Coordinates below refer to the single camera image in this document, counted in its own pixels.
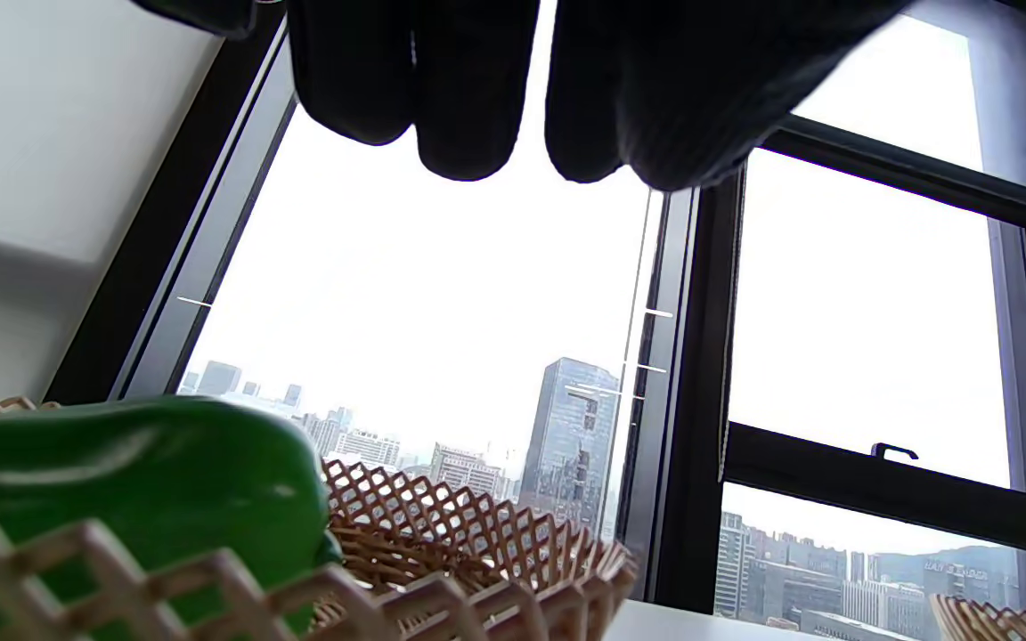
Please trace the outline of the person's left hand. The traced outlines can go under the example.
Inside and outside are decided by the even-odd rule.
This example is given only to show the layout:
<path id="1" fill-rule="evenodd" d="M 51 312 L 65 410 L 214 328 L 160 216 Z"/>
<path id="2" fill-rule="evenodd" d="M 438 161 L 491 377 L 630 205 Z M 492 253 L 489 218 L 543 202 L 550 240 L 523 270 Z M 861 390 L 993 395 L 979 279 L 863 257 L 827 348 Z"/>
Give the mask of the person's left hand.
<path id="1" fill-rule="evenodd" d="M 522 125 L 537 1 L 289 1 L 298 101 L 383 146 L 415 130 L 420 162 L 475 182 Z M 545 99 L 562 178 L 629 166 L 655 191 L 736 171 L 904 1 L 559 1 Z"/>

